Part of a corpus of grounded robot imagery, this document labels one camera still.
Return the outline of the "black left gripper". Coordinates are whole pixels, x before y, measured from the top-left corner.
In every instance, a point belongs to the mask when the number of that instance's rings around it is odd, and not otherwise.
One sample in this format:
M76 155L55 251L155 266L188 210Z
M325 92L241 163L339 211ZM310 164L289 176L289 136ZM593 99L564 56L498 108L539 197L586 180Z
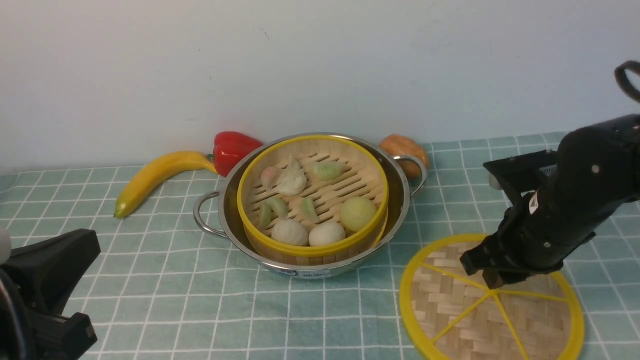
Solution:
M100 253L96 231L87 228L18 248L1 230L3 360L78 360L96 344L89 315L63 312Z

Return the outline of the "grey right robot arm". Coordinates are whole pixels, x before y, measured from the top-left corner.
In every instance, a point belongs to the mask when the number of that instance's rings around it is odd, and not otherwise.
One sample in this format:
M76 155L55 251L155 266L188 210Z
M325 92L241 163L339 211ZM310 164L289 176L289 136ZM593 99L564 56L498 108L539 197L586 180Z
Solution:
M484 163L511 202L496 232L459 258L489 289L563 268L626 203L639 200L639 116L567 133L557 150Z

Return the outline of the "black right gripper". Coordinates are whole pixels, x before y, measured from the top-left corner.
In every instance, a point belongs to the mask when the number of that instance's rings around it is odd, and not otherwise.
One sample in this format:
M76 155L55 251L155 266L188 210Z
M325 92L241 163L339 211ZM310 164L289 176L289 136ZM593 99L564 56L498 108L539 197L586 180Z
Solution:
M460 257L490 290L563 268L622 205L636 200L636 128L587 126L563 137L557 167L511 204L496 232Z

